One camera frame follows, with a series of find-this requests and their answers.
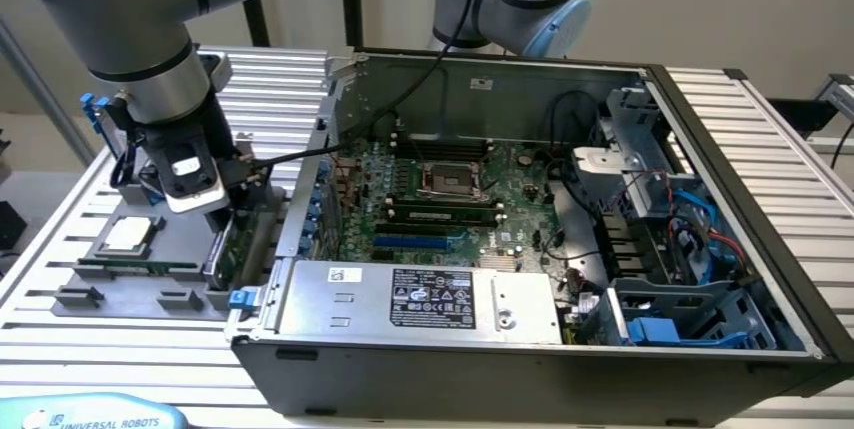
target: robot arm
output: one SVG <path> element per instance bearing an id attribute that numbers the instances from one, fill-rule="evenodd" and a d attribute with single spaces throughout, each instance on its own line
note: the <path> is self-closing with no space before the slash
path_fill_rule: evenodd
<path id="1" fill-rule="evenodd" d="M 89 72 L 118 95 L 110 116 L 138 136 L 169 207 L 222 207 L 216 161 L 236 149 L 184 22 L 241 0 L 41 1 Z"/>
<path id="2" fill-rule="evenodd" d="M 436 0 L 433 36 L 447 43 L 463 0 Z M 531 57 L 561 57 L 575 42 L 587 17 L 588 0 L 475 0 L 456 50 L 477 50 L 491 43 Z"/>

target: blue tab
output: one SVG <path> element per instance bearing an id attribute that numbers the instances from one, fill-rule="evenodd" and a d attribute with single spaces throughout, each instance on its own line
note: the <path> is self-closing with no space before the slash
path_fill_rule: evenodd
<path id="1" fill-rule="evenodd" d="M 672 319 L 637 317 L 628 323 L 628 337 L 637 345 L 679 345 L 679 333 Z"/>
<path id="2" fill-rule="evenodd" d="M 254 307 L 254 291 L 230 291 L 228 309 L 250 310 Z"/>

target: aluminum extrusion table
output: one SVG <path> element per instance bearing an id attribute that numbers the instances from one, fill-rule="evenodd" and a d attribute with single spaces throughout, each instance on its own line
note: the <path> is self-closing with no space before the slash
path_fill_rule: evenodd
<path id="1" fill-rule="evenodd" d="M 233 66 L 218 98 L 234 135 L 250 137 L 258 157 L 298 151 L 326 93 L 325 53 L 206 49 L 226 51 Z M 748 82 L 713 70 L 669 73 L 854 335 L 854 194 Z M 53 316 L 53 291 L 68 282 L 70 265 L 120 202 L 106 184 L 109 168 L 102 152 L 0 281 L 0 397 L 122 392 L 172 404 L 206 428 L 377 426 L 272 412 L 230 353 L 224 322 Z M 298 162 L 277 166 L 273 183 L 292 189 L 297 171 Z M 824 236 L 816 238 L 815 231 Z M 444 425 L 387 421 L 383 427 Z M 719 427 L 851 428 L 854 381 L 811 399 L 769 399 Z"/>

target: blue latch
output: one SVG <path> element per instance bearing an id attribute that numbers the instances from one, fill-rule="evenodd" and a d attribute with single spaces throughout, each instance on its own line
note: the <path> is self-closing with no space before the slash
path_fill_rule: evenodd
<path id="1" fill-rule="evenodd" d="M 254 308 L 254 291 L 230 291 L 228 309 L 252 310 Z"/>
<path id="2" fill-rule="evenodd" d="M 628 338 L 637 346 L 680 346 L 735 349 L 747 340 L 745 332 L 735 332 L 720 339 L 680 339 L 672 319 L 637 317 L 628 322 Z"/>

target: blue pcie slot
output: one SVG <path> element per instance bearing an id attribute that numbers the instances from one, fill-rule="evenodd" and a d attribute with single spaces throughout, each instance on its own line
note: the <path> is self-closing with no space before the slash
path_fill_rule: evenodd
<path id="1" fill-rule="evenodd" d="M 404 249 L 448 250 L 448 240 L 443 237 L 392 237 L 376 236 L 373 245 L 377 247 L 397 247 Z"/>

